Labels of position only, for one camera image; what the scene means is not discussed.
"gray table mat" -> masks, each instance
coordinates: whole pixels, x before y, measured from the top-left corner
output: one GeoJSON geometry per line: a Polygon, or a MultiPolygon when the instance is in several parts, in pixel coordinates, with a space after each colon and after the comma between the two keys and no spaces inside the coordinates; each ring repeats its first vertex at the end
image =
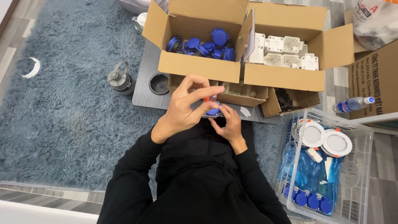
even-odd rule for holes
{"type": "MultiPolygon", "coordinates": [[[[160,58],[160,49],[152,42],[146,40],[144,52],[142,53],[142,59],[140,69],[137,75],[137,81],[135,85],[133,104],[136,106],[145,106],[157,109],[167,110],[170,103],[171,94],[166,93],[163,95],[156,95],[149,89],[149,79],[153,74],[158,73],[158,64],[160,58]]],[[[191,105],[192,109],[196,109],[202,103],[201,100],[191,105]]],[[[225,102],[221,104],[227,104],[231,108],[235,109],[242,120],[250,120],[261,123],[279,124],[281,116],[272,116],[265,118],[261,110],[260,105],[256,107],[243,106],[249,110],[251,116],[246,117],[240,112],[241,105],[235,105],[225,102]]]]}

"black sleeve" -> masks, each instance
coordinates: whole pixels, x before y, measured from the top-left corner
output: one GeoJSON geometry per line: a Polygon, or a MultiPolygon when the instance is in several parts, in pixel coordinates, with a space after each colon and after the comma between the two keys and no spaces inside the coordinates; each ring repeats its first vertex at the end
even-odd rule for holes
{"type": "Polygon", "coordinates": [[[278,196],[260,170],[256,153],[246,150],[235,156],[243,188],[257,209],[273,223],[291,224],[278,196]]]}
{"type": "Polygon", "coordinates": [[[134,223],[152,204],[148,171],[163,144],[154,143],[151,132],[141,136],[116,164],[97,224],[134,223]]]}

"gray tile floor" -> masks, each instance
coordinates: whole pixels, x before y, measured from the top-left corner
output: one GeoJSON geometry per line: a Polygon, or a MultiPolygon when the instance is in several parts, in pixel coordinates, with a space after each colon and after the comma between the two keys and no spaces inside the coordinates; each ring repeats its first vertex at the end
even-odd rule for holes
{"type": "MultiPolygon", "coordinates": [[[[356,4],[355,0],[266,0],[267,2],[324,6],[328,8],[325,30],[344,25],[344,11],[356,4]]],[[[9,84],[9,77],[25,47],[25,39],[35,24],[44,0],[20,0],[0,38],[0,99],[9,84]]],[[[325,91],[322,93],[324,111],[334,114],[332,106],[348,98],[348,69],[338,67],[325,71],[325,91]]],[[[398,220],[398,138],[375,134],[373,143],[370,189],[368,202],[369,224],[390,224],[398,220]]],[[[16,185],[0,185],[0,200],[34,204],[50,208],[73,210],[98,214],[104,193],[62,190],[53,188],[32,188],[16,185]]],[[[320,224],[292,220],[294,224],[320,224]]]]}

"clear plastic basket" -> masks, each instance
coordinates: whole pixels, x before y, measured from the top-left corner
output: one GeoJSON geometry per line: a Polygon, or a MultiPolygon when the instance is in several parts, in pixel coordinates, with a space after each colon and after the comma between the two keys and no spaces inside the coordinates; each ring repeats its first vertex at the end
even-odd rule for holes
{"type": "Polygon", "coordinates": [[[367,203],[369,190],[369,173],[372,153],[373,130],[367,126],[353,123],[344,118],[327,114],[321,110],[308,109],[287,114],[287,125],[285,127],[285,139],[282,139],[280,156],[284,155],[284,148],[289,141],[294,141],[291,132],[292,124],[298,119],[307,119],[318,122],[321,125],[336,129],[339,128],[352,141],[352,151],[343,159],[340,168],[338,200],[334,212],[331,216],[323,215],[307,207],[301,207],[292,203],[293,188],[289,190],[288,197],[281,194],[286,183],[294,183],[299,163],[299,155],[302,145],[302,136],[298,140],[296,152],[292,153],[289,159],[281,156],[281,162],[275,171],[274,183],[275,192],[279,200],[293,212],[317,219],[321,222],[330,224],[366,224],[367,223],[367,203]],[[278,181],[280,165],[290,168],[293,166],[291,179],[286,172],[283,172],[281,180],[278,181]]]}

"person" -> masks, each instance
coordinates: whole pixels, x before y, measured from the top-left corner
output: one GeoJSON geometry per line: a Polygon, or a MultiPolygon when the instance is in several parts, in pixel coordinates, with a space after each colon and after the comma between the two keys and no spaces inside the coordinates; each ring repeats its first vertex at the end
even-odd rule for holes
{"type": "Polygon", "coordinates": [[[201,76],[184,78],[167,112],[116,164],[98,224],[291,224],[256,161],[252,123],[212,101],[190,108],[223,91],[201,76]],[[213,108],[225,118],[202,118],[213,108]],[[148,171],[159,154],[153,201],[148,171]]]}

